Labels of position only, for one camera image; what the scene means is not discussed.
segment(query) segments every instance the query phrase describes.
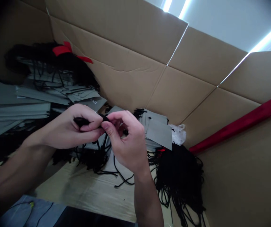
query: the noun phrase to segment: right hand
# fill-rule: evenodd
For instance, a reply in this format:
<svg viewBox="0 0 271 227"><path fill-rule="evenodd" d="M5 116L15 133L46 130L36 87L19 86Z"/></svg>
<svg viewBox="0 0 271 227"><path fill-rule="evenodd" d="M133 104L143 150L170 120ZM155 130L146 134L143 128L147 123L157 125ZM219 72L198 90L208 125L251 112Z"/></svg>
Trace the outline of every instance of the right hand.
<svg viewBox="0 0 271 227"><path fill-rule="evenodd" d="M110 122L104 121L101 126L110 137L113 153L119 163L134 175L149 169L144 126L129 111L113 112L107 118ZM129 134L121 138L124 129Z"/></svg>

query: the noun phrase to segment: cardboard flap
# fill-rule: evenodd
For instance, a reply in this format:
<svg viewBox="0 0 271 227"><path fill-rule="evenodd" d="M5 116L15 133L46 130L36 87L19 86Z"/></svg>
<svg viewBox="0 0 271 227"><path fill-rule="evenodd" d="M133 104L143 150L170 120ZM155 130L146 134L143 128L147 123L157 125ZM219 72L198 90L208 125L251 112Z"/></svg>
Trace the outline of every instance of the cardboard flap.
<svg viewBox="0 0 271 227"><path fill-rule="evenodd" d="M180 124L215 86L166 67L147 109L167 116L170 124Z"/></svg>
<svg viewBox="0 0 271 227"><path fill-rule="evenodd" d="M164 64L97 35L51 17L54 39L69 41L74 54L91 58L88 64L111 105L131 112L147 104Z"/></svg>
<svg viewBox="0 0 271 227"><path fill-rule="evenodd" d="M258 103L271 99L271 51L251 53L220 85Z"/></svg>
<svg viewBox="0 0 271 227"><path fill-rule="evenodd" d="M182 123L187 132L184 146L189 149L258 106L236 94L215 89Z"/></svg>
<svg viewBox="0 0 271 227"><path fill-rule="evenodd" d="M143 0L47 0L60 20L168 63L187 23Z"/></svg>
<svg viewBox="0 0 271 227"><path fill-rule="evenodd" d="M169 66L218 86L246 54L189 26Z"/></svg>

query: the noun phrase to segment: red bow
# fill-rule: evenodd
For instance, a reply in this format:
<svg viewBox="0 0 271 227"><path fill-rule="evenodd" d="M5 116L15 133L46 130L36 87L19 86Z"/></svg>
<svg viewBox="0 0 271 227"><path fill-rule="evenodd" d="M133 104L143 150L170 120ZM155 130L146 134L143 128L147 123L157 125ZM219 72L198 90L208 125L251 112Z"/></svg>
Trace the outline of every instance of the red bow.
<svg viewBox="0 0 271 227"><path fill-rule="evenodd" d="M54 47L53 52L56 56L59 56L60 54L63 54L63 53L72 53L70 42L64 41L64 46ZM83 56L77 56L77 57L83 60L84 62L93 64L92 60L88 57L83 57Z"/></svg>

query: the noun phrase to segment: finger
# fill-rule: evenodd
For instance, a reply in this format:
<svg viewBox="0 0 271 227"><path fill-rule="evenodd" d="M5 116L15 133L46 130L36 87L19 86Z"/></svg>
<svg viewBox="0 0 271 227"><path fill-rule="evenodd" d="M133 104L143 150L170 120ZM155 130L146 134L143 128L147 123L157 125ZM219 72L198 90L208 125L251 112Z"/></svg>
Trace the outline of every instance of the finger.
<svg viewBox="0 0 271 227"><path fill-rule="evenodd" d="M95 111L88 106L78 103L69 107L69 109L74 118L83 117L90 122L89 125L82 126L80 128L81 131L92 131L94 129L97 129L103 121L103 118L97 113L95 113Z"/></svg>
<svg viewBox="0 0 271 227"><path fill-rule="evenodd" d="M97 141L105 133L104 129L95 129L89 132L76 132L74 139L77 144L91 143Z"/></svg>
<svg viewBox="0 0 271 227"><path fill-rule="evenodd" d="M122 120L117 120L117 121L116 121L115 126L116 126L116 130L117 130L117 131L119 130L121 124L122 124Z"/></svg>
<svg viewBox="0 0 271 227"><path fill-rule="evenodd" d="M121 141L121 137L120 137L119 133L117 132L115 126L113 124L111 124L110 122L108 122L108 121L103 121L101 126L106 131L106 133L108 134L108 136L109 136L109 138L111 140L112 146L113 147L120 146L122 141Z"/></svg>
<svg viewBox="0 0 271 227"><path fill-rule="evenodd" d="M80 131L89 132L89 131L95 130L101 125L102 121L101 122L94 121L94 122L90 122L89 125L83 125L80 128Z"/></svg>
<svg viewBox="0 0 271 227"><path fill-rule="evenodd" d="M127 125L126 125L125 123L123 123L123 124L120 126L119 131L124 131L125 129L128 130L128 127L127 127Z"/></svg>
<svg viewBox="0 0 271 227"><path fill-rule="evenodd" d="M113 112L107 117L110 121L122 120L127 126L136 125L138 121L129 111Z"/></svg>
<svg viewBox="0 0 271 227"><path fill-rule="evenodd" d="M124 134L123 131L124 131L125 129L128 130L128 129L127 129L127 125L126 125L125 123L123 123L123 124L120 126L120 128L118 129L118 132L119 132L120 137L123 136L123 134Z"/></svg>

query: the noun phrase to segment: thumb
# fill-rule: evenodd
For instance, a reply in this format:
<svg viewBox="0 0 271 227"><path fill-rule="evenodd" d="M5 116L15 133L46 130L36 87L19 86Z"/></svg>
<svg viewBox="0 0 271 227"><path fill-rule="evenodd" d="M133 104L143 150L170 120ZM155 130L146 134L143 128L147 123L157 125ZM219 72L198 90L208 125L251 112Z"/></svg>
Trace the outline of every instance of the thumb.
<svg viewBox="0 0 271 227"><path fill-rule="evenodd" d="M104 130L100 128L90 132L77 132L75 134L75 140L78 144L91 143L97 141L103 134Z"/></svg>
<svg viewBox="0 0 271 227"><path fill-rule="evenodd" d="M110 123L109 121L103 121L101 126L108 134L112 144L121 141L120 135L112 123Z"/></svg>

